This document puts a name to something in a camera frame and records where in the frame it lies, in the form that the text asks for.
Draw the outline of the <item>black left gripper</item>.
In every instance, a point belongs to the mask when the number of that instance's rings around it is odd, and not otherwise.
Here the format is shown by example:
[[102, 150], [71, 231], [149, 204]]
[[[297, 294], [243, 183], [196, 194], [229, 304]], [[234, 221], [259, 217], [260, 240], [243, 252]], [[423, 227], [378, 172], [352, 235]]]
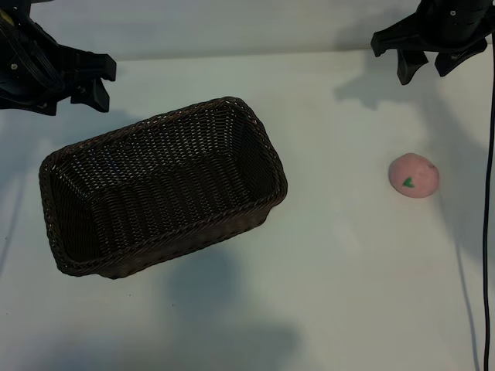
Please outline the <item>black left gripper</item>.
[[30, 18], [32, 3], [1, 2], [1, 108], [55, 116], [57, 104], [69, 98], [107, 113], [103, 81], [115, 81], [116, 62], [108, 54], [60, 45]]

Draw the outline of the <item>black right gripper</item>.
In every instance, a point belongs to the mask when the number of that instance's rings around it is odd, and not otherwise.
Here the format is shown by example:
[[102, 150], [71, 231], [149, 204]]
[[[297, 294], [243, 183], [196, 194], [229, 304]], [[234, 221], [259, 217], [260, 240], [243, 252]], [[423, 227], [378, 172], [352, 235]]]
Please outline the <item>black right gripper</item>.
[[439, 53], [435, 68], [445, 77], [470, 58], [453, 52], [467, 49], [493, 31], [491, 1], [421, 1], [413, 14], [375, 32], [370, 44], [376, 57], [397, 50], [397, 76], [401, 85], [407, 85], [428, 63], [424, 52]]

